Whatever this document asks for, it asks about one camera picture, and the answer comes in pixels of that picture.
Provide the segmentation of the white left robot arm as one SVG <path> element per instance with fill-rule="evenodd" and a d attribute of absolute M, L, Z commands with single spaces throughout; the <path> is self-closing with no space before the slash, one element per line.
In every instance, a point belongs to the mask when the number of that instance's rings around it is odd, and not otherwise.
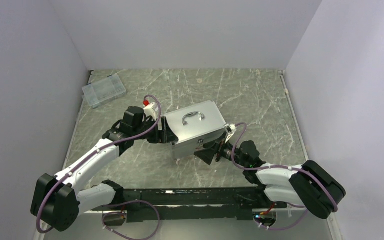
<path fill-rule="evenodd" d="M 30 208 L 39 233 L 63 232 L 89 210 L 101 206 L 117 210 L 126 202 L 124 188 L 111 180 L 86 190 L 83 187 L 102 168 L 129 150 L 135 141 L 166 144 L 174 139 L 160 104 L 147 100 L 143 103 L 143 107 L 130 106 L 123 118 L 75 163 L 54 175 L 45 173 L 39 177 Z"/>

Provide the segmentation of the grey metal medicine case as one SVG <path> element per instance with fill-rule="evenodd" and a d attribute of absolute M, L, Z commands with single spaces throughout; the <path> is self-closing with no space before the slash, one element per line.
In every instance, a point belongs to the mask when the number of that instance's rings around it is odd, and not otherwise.
<path fill-rule="evenodd" d="M 177 137 L 170 144 L 175 160 L 193 155 L 225 132 L 226 121 L 212 100 L 169 112 L 164 117 Z"/>

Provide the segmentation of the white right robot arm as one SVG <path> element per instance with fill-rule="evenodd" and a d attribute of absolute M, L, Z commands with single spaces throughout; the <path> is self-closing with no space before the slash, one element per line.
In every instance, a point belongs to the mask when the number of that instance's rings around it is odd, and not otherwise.
<path fill-rule="evenodd" d="M 194 156 L 208 165 L 221 158 L 234 160 L 245 179 L 256 185 L 255 200 L 262 208 L 283 202 L 305 207 L 314 216 L 327 219 L 346 196 L 345 188 L 315 161 L 293 166 L 270 164 L 260 159 L 251 140 L 238 147 L 215 140 L 195 151 Z"/>

